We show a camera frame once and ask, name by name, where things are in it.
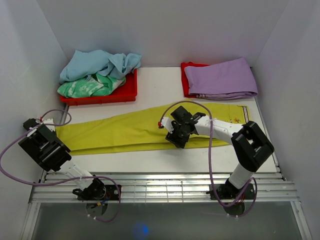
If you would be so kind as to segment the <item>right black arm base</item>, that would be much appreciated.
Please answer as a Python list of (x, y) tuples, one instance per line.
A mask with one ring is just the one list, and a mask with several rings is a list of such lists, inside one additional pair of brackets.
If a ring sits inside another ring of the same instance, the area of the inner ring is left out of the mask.
[(206, 192), (209, 198), (217, 201), (217, 197), (223, 202), (222, 207), (228, 217), (239, 218), (245, 216), (252, 208), (257, 199), (256, 186), (249, 183), (241, 189), (232, 188), (226, 183), (217, 184), (215, 190), (212, 185)]

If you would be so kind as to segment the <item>yellow-green trousers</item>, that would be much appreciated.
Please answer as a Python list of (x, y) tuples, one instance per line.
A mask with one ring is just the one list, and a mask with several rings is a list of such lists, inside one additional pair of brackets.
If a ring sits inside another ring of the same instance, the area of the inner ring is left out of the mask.
[[(234, 124), (250, 120), (248, 107), (235, 104), (204, 104), (213, 118)], [(176, 149), (158, 121), (170, 106), (162, 105), (110, 118), (55, 127), (57, 137), (72, 156)], [(186, 149), (208, 148), (209, 137), (191, 135)]]

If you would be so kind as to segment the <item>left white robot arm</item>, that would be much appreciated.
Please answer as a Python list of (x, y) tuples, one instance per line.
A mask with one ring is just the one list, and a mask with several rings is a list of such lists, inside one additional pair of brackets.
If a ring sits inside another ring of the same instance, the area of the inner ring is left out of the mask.
[(73, 161), (71, 150), (57, 137), (53, 126), (41, 124), (34, 118), (23, 123), (25, 130), (31, 130), (19, 146), (45, 171), (65, 174), (74, 180), (77, 188), (72, 191), (80, 201), (100, 201), (107, 198), (105, 184)]

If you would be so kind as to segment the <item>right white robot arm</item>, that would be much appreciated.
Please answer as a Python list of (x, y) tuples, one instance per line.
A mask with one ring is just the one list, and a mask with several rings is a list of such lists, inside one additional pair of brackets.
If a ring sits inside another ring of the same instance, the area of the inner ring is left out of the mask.
[(161, 117), (159, 128), (167, 130), (166, 140), (176, 148), (185, 148), (191, 135), (208, 136), (209, 141), (221, 140), (233, 146), (238, 165), (224, 184), (218, 187), (220, 199), (237, 199), (244, 193), (250, 178), (274, 153), (275, 148), (254, 121), (230, 123), (197, 112), (191, 114), (183, 106), (170, 117)]

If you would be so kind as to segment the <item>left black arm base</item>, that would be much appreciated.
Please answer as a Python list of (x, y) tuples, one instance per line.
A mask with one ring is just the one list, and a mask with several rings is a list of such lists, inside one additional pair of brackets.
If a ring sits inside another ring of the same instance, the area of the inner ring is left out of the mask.
[(72, 193), (78, 201), (87, 201), (86, 211), (90, 215), (102, 216), (108, 209), (109, 201), (118, 201), (121, 193), (121, 185), (104, 184), (98, 179), (93, 179), (88, 187), (83, 190), (76, 188)]

